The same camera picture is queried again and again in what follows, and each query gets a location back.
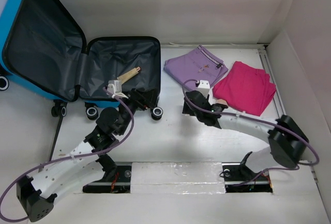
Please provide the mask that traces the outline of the purple shorts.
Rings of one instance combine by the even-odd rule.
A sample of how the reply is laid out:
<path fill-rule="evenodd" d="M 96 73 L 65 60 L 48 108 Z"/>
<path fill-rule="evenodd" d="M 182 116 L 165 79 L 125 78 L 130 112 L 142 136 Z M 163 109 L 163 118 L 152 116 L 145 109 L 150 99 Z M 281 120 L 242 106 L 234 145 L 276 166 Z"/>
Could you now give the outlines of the purple shorts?
<path fill-rule="evenodd" d="M 190 91 L 195 89 L 195 83 L 189 80 L 205 80 L 212 87 L 228 72 L 224 61 L 203 46 L 166 60 L 163 69 L 177 83 L 184 85 Z"/>

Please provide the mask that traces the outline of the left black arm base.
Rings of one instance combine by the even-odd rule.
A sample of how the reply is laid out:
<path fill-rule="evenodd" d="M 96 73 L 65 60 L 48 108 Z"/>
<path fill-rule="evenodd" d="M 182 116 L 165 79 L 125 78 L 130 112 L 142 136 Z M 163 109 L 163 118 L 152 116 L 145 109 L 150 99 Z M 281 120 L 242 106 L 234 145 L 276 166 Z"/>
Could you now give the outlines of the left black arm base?
<path fill-rule="evenodd" d="M 102 166 L 103 177 L 85 185 L 84 193 L 130 193 L 132 162 L 116 163 L 106 154 L 96 162 Z"/>

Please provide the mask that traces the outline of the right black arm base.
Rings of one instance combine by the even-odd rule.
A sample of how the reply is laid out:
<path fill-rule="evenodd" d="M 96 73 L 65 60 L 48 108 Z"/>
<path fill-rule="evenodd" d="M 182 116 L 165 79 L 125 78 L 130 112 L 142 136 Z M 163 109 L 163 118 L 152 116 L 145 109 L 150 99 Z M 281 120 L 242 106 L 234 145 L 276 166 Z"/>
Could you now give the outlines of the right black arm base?
<path fill-rule="evenodd" d="M 252 180 L 257 173 L 254 173 L 246 166 L 247 159 L 252 154 L 248 152 L 240 162 L 226 162 L 222 164 L 220 178 L 224 179 L 226 193 L 272 193 L 272 184 L 269 176 L 264 174 Z"/>

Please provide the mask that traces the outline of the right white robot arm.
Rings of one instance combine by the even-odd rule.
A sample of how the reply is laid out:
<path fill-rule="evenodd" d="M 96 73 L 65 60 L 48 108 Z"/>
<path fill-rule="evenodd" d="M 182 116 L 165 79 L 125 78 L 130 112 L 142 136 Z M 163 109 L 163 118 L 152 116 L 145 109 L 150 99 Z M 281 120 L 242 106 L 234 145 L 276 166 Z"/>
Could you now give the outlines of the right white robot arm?
<path fill-rule="evenodd" d="M 183 94 L 185 114 L 195 116 L 206 126 L 238 131 L 267 144 L 259 151 L 249 151 L 242 159 L 239 173 L 244 179 L 252 179 L 264 169 L 298 169 L 309 141 L 289 116 L 272 120 L 240 112 L 225 112 L 224 105 L 210 104 L 199 91 L 183 91 Z"/>

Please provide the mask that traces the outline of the pink shorts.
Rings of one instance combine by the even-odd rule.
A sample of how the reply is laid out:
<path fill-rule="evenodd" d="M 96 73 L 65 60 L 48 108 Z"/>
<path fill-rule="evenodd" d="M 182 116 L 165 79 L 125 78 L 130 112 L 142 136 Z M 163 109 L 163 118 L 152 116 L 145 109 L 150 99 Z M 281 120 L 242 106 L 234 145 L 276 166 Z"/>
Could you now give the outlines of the pink shorts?
<path fill-rule="evenodd" d="M 225 100 L 231 108 L 261 116 L 273 99 L 276 86 L 265 70 L 236 61 L 212 92 L 214 98 Z"/>

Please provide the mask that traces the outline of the blue kids suitcase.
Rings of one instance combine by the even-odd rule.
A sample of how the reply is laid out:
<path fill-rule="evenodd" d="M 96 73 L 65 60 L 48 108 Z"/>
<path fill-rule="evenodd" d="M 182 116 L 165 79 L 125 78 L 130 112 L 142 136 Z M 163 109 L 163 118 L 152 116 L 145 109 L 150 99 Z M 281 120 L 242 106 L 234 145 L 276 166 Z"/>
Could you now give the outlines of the blue kids suitcase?
<path fill-rule="evenodd" d="M 1 13 L 1 90 L 15 82 L 54 101 L 53 116 L 81 99 L 90 120 L 98 109 L 117 107 L 104 87 L 140 67 L 122 90 L 161 88 L 161 48 L 150 36 L 87 41 L 60 0 L 7 0 Z"/>

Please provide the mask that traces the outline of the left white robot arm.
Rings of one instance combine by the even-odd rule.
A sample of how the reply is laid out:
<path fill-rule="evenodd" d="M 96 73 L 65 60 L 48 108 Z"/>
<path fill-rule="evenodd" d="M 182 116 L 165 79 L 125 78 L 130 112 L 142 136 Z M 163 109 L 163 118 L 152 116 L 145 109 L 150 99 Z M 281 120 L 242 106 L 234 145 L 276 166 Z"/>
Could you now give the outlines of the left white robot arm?
<path fill-rule="evenodd" d="M 138 109 L 157 107 L 157 89 L 122 93 L 108 85 L 104 90 L 119 100 L 119 107 L 104 108 L 93 131 L 65 157 L 42 164 L 37 174 L 24 174 L 16 182 L 17 198 L 30 222 L 42 220 L 61 198 L 77 188 L 100 179 L 111 180 L 117 165 L 108 152 L 128 139 Z"/>

